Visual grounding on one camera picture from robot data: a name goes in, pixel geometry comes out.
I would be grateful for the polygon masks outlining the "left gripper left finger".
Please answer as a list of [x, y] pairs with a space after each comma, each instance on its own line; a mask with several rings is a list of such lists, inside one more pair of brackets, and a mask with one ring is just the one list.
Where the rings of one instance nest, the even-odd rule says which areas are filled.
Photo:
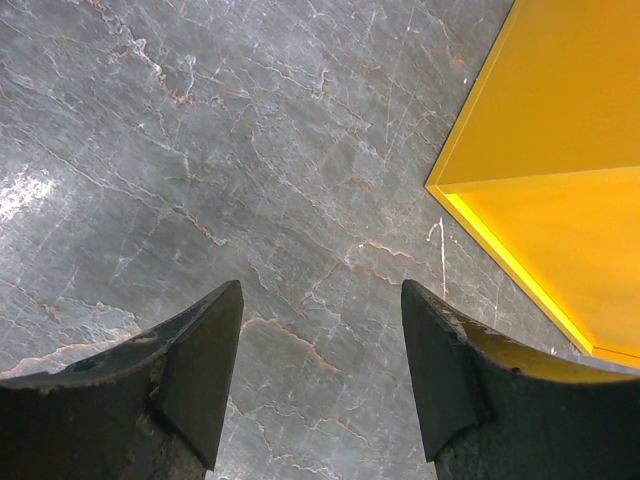
[[243, 316], [229, 281], [50, 374], [1, 383], [5, 479], [202, 479], [216, 464]]

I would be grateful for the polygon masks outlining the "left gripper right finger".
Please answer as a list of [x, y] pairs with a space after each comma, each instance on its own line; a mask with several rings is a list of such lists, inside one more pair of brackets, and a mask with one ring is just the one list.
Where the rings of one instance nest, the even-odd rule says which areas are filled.
[[414, 280], [401, 291], [426, 459], [441, 479], [635, 479], [639, 379], [523, 345]]

